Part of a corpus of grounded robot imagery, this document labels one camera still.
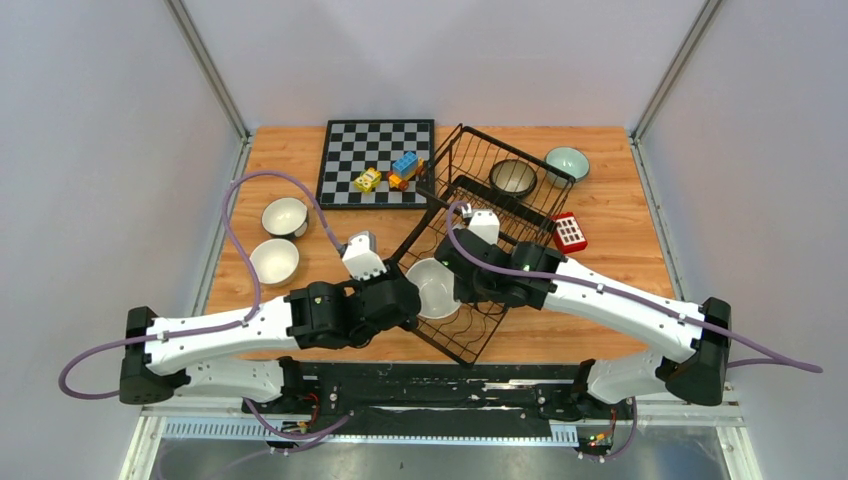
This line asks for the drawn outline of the beige floral bowl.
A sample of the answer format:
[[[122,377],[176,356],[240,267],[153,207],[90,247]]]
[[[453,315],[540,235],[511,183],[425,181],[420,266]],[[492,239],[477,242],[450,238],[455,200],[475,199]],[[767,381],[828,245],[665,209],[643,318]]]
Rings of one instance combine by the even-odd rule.
[[[300,253],[293,242],[273,238],[258,245],[249,259],[260,284],[281,286],[289,283],[295,276],[300,263]]]
[[[419,317],[440,320],[455,314],[461,302],[454,297],[454,274],[435,258],[418,260],[406,272],[406,278],[419,291]]]

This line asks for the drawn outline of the black wire dish rack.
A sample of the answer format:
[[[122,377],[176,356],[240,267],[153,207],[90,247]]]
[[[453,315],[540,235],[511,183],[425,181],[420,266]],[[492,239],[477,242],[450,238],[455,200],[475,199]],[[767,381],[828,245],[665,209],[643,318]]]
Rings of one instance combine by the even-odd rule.
[[[493,165],[505,159],[528,163],[537,186],[520,200],[498,194],[489,183]],[[509,252],[520,242],[549,245],[553,238],[552,217],[564,210],[575,181],[568,176],[564,187],[546,180],[550,167],[541,159],[463,124],[451,131],[437,149],[425,176],[430,189],[418,188],[427,199],[423,217],[392,255],[402,270],[418,260],[432,258],[446,236],[445,213],[454,201],[473,208],[490,209],[500,221],[498,247]],[[444,319],[420,318],[415,335],[462,366],[473,365],[505,318],[508,307],[493,302],[461,304]]]

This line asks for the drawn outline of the black patterned rim bowl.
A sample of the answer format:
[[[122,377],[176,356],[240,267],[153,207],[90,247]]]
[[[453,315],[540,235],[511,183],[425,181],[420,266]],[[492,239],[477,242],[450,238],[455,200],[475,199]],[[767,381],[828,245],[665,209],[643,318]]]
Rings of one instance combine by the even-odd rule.
[[[489,183],[495,191],[535,190],[537,177],[528,163],[519,159],[505,159],[493,165],[489,172]]]

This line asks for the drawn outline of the teal white dotted bowl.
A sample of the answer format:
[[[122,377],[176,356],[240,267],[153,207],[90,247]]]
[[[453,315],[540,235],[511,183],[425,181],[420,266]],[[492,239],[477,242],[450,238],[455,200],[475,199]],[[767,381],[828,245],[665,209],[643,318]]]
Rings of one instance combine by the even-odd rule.
[[[261,225],[274,238],[300,238],[308,230],[308,208],[301,200],[293,197],[274,200],[264,209]]]

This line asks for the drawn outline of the white grid pattern bowl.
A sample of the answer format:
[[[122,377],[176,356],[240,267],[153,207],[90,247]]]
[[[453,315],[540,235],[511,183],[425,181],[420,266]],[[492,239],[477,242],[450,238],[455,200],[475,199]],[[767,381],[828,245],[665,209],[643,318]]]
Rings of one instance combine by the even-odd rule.
[[[545,156],[545,163],[550,167],[546,180],[556,187],[564,187],[568,176],[575,182],[584,180],[590,172],[588,157],[573,147],[557,147]]]

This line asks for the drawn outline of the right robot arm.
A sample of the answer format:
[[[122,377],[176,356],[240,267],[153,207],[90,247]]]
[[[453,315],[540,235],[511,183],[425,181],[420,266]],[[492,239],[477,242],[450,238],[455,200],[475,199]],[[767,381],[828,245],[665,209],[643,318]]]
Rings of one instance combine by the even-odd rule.
[[[640,354],[588,360],[571,403],[596,417],[627,397],[667,391],[702,406],[723,400],[731,306],[710,297],[701,304],[663,298],[600,275],[558,250],[520,242],[506,252],[467,229],[437,247],[435,258],[455,276],[461,295],[509,308],[576,315],[646,345]]]

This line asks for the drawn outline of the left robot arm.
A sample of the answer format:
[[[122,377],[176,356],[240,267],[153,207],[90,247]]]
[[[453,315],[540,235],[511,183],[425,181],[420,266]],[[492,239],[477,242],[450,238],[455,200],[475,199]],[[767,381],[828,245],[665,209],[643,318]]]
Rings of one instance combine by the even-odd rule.
[[[178,393],[219,394],[293,413],[305,403],[304,383],[281,362],[252,364],[243,354],[362,348],[383,331],[415,329],[421,307],[418,287],[394,263],[372,280],[312,282],[258,308],[166,318],[135,307],[127,314],[119,399],[148,405]]]

